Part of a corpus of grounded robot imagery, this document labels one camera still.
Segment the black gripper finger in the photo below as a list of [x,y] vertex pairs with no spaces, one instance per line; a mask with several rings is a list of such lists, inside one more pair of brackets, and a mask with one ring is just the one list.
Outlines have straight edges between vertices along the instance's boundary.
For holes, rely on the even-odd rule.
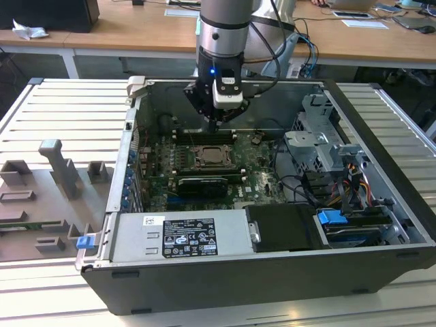
[[248,99],[244,99],[242,104],[238,108],[224,110],[222,113],[220,113],[218,119],[218,128],[221,128],[223,124],[229,123],[231,120],[245,113],[250,103],[251,102]]
[[196,112],[204,117],[207,132],[215,133],[219,128],[211,88],[203,82],[191,82],[184,88],[183,93]]

